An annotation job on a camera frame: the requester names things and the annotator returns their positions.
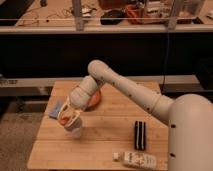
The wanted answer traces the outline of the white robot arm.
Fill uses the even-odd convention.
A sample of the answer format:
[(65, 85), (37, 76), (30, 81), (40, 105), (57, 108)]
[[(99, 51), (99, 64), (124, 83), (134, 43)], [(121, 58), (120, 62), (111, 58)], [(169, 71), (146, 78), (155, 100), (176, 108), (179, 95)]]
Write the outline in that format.
[(58, 119), (66, 127), (74, 125), (106, 83), (168, 126), (169, 171), (213, 171), (213, 102), (197, 94), (173, 100), (116, 73), (100, 60), (89, 63), (88, 75), (71, 90)]

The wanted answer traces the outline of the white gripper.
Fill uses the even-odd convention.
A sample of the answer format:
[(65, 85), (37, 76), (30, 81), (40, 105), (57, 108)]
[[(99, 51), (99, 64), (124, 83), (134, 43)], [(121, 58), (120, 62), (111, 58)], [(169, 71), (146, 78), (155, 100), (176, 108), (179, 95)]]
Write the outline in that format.
[[(70, 116), (70, 103), (76, 108), (85, 110), (88, 102), (93, 95), (93, 90), (90, 87), (82, 87), (78, 85), (69, 94), (69, 99), (66, 99), (63, 103), (57, 119), (58, 121), (65, 116)], [(67, 128), (77, 128), (81, 124), (80, 119), (81, 111), (75, 110), (69, 121), (66, 123)]]

